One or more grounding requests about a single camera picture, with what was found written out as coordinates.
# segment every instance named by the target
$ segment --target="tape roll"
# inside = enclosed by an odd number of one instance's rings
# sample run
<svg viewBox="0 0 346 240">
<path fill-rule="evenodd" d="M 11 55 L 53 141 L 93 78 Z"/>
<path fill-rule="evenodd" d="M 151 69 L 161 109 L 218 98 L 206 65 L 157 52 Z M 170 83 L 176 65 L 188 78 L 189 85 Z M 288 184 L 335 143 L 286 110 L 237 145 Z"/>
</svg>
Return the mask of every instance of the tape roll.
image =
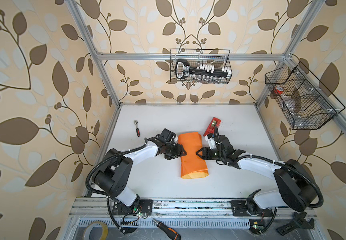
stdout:
<svg viewBox="0 0 346 240">
<path fill-rule="evenodd" d="M 95 221 L 91 224 L 89 224 L 89 226 L 87 226 L 83 232 L 83 240 L 90 240 L 89 236 L 91 231 L 93 230 L 94 227 L 97 227 L 98 225 L 100 225 L 102 227 L 102 234 L 99 237 L 98 240 L 105 240 L 106 237 L 108 236 L 108 225 L 106 225 L 106 223 L 100 222 L 100 221 Z"/>
</svg>

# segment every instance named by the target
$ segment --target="floral wallpaper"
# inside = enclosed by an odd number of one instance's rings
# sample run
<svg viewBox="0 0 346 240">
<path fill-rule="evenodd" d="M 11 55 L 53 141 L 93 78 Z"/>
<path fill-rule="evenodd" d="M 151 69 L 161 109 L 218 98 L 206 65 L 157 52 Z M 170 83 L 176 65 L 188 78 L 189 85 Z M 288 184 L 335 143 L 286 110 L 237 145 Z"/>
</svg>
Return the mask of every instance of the floral wallpaper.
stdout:
<svg viewBox="0 0 346 240">
<path fill-rule="evenodd" d="M 57 238 L 114 112 L 62 3 L 0 0 L 0 239 Z"/>
<path fill-rule="evenodd" d="M 264 74 L 273 61 L 231 61 L 229 84 L 202 84 L 170 78 L 170 64 L 162 61 L 105 61 L 105 67 L 123 103 L 253 103 L 264 88 Z"/>
<path fill-rule="evenodd" d="M 165 48 L 283 53 L 308 0 L 77 0 L 95 47 L 104 53 Z"/>
<path fill-rule="evenodd" d="M 326 0 L 293 57 L 317 74 L 346 106 L 346 1 Z M 319 130 L 291 130 L 270 96 L 260 111 L 283 159 L 299 161 L 319 185 L 324 204 L 315 211 L 327 238 L 346 240 L 345 134 L 333 121 Z M 341 114 L 346 116 L 346 109 Z"/>
</svg>

